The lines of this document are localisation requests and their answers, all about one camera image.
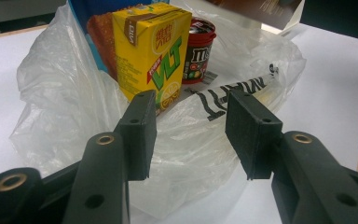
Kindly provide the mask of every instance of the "red lid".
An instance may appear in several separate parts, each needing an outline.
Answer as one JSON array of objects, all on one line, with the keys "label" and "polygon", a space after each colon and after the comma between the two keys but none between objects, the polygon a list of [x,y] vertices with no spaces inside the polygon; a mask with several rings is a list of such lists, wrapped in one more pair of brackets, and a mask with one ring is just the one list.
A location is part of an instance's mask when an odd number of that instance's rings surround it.
[{"label": "red lid", "polygon": [[190,25],[190,35],[188,40],[191,42],[211,41],[216,37],[214,25],[202,18],[193,17]]}]

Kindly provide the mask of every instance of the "translucent plastic bag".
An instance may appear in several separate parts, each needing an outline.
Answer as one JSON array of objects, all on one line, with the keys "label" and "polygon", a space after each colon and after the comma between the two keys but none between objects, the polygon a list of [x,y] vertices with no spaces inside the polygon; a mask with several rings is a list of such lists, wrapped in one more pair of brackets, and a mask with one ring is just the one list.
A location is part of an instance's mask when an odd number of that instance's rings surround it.
[{"label": "translucent plastic bag", "polygon": [[[305,66],[281,36],[244,29],[191,1],[171,2],[216,26],[208,69],[219,76],[209,86],[191,85],[194,94],[184,87],[189,96],[158,116],[150,178],[130,183],[131,204],[160,218],[224,185],[238,164],[224,132],[225,88],[241,86],[276,111]],[[98,71],[68,5],[36,39],[18,81],[27,106],[10,139],[43,176],[79,161],[87,140],[112,131],[128,104],[117,83]]]}]

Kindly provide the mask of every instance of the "yellow box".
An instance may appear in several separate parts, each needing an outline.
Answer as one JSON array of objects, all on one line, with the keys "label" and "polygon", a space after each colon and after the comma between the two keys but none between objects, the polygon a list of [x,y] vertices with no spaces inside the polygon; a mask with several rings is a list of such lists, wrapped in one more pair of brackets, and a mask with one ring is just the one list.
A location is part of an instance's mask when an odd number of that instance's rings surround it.
[{"label": "yellow box", "polygon": [[118,84],[129,100],[156,90],[157,110],[179,97],[191,13],[165,3],[113,13]]}]

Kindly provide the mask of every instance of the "table surface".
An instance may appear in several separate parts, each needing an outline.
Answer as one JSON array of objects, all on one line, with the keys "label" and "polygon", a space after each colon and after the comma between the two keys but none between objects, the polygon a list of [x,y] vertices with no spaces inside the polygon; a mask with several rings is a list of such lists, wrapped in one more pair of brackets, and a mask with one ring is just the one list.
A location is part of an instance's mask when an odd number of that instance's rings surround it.
[{"label": "table surface", "polygon": [[[23,166],[8,140],[25,106],[16,73],[36,37],[28,30],[0,35],[0,173]],[[292,94],[276,114],[283,132],[318,137],[338,162],[358,166],[358,39],[304,24],[285,36],[307,59]],[[281,223],[270,180],[248,182],[239,167],[219,190],[186,203],[164,220],[131,209],[131,223]]]}]

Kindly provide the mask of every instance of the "m&m's container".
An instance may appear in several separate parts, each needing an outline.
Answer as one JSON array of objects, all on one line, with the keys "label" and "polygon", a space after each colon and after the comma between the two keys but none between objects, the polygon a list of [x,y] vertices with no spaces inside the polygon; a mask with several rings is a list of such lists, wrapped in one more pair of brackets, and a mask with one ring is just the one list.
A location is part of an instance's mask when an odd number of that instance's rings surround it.
[{"label": "m&m's container", "polygon": [[216,33],[214,25],[204,19],[193,17],[188,37],[183,84],[203,80],[208,65],[209,54]]}]

